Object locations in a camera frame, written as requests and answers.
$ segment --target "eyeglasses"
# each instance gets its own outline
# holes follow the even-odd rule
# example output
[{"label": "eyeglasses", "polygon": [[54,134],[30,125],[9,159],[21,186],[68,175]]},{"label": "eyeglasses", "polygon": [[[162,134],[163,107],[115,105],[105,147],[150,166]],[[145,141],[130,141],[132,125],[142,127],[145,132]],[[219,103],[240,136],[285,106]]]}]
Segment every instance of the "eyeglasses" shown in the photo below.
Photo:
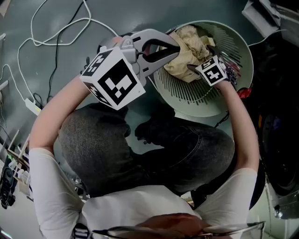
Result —
[{"label": "eyeglasses", "polygon": [[189,237],[176,231],[137,226],[118,226],[108,230],[94,230],[89,234],[88,239],[91,239],[93,235],[101,235],[110,239],[212,239],[214,237],[230,238],[230,235],[247,232],[252,235],[252,238],[263,239],[264,229],[265,222],[210,226],[203,229],[203,234]]}]

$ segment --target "white shirt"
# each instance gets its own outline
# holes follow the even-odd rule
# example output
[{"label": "white shirt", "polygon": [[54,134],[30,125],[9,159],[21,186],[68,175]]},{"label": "white shirt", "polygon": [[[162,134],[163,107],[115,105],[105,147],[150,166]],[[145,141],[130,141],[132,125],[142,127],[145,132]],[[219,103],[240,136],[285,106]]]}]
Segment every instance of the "white shirt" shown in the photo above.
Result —
[{"label": "white shirt", "polygon": [[40,229],[47,239],[72,238],[76,223],[89,230],[135,226],[148,218],[189,213],[210,225],[246,223],[256,183],[253,169],[239,169],[196,210],[164,186],[150,185],[95,197],[83,203],[46,149],[29,152],[31,186]]}]

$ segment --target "white cube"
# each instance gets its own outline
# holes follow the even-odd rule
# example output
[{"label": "white cube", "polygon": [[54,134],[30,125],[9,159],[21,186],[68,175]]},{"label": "white cube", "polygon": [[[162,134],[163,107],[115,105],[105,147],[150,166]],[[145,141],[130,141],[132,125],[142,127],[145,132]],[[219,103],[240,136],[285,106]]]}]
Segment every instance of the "white cube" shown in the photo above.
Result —
[{"label": "white cube", "polygon": [[119,47],[101,48],[80,79],[99,102],[115,110],[145,93]]},{"label": "white cube", "polygon": [[212,86],[221,80],[227,79],[225,65],[219,60],[217,56],[213,56],[203,64],[196,67],[201,77]]}]

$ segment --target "laundry basket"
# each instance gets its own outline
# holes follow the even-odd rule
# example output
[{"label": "laundry basket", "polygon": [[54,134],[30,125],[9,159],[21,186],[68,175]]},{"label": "laundry basket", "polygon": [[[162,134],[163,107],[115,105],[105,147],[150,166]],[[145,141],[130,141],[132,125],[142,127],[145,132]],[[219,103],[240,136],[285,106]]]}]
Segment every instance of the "laundry basket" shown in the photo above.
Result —
[{"label": "laundry basket", "polygon": [[[249,88],[253,77],[253,59],[244,39],[232,28],[215,21],[193,21],[175,30],[190,24],[206,30],[213,36],[216,47],[238,64],[240,72],[236,89]],[[221,94],[204,80],[186,83],[168,74],[164,67],[154,73],[154,79],[164,100],[172,108],[186,115],[208,117],[227,109]]]}]

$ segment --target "gray floor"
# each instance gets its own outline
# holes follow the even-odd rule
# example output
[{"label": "gray floor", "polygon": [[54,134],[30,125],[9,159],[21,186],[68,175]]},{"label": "gray floor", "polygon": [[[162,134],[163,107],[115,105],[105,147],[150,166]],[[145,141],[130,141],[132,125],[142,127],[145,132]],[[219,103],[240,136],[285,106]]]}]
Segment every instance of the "gray floor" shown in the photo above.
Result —
[{"label": "gray floor", "polygon": [[[30,97],[30,94],[18,70],[17,49],[25,39],[30,37],[31,17],[42,2],[43,0],[12,0],[4,19],[0,18],[0,34],[7,34],[4,44],[0,44],[0,65],[8,63],[11,66],[24,98]],[[48,0],[33,22],[35,38],[45,40],[54,35],[70,20],[80,2],[81,0]],[[250,44],[261,40],[261,36],[241,14],[246,2],[247,0],[88,0],[87,4],[92,12],[92,18],[108,24],[118,34],[145,28],[166,31],[189,21],[213,20],[229,25]],[[81,17],[87,17],[84,7],[77,16],[77,18]],[[84,23],[80,22],[68,28],[61,38],[62,41],[72,40],[83,25]],[[111,36],[112,34],[104,27],[91,23],[73,45],[60,47],[52,95],[76,76],[85,65],[86,57],[93,58],[98,44]],[[20,61],[32,92],[37,92],[46,99],[48,80],[55,64],[55,47],[35,47],[32,42],[27,42],[21,49]],[[20,129],[21,133],[17,140],[22,142],[30,133],[36,117],[25,107],[7,69],[5,69],[4,79],[9,81],[9,86],[3,90],[3,115],[7,121],[7,132],[12,137],[16,130]],[[127,120],[133,130],[138,123],[149,118],[150,112],[159,101],[159,95],[150,84],[146,85],[145,90],[147,93],[129,106]],[[90,102],[96,102],[96,99],[89,96],[82,105]],[[214,125],[222,116],[203,119],[203,121]],[[221,127],[229,132],[229,122]],[[6,138],[3,130],[0,130],[0,136]],[[149,145],[145,148],[143,143],[138,142],[132,135],[128,141],[137,153],[153,147]]]}]

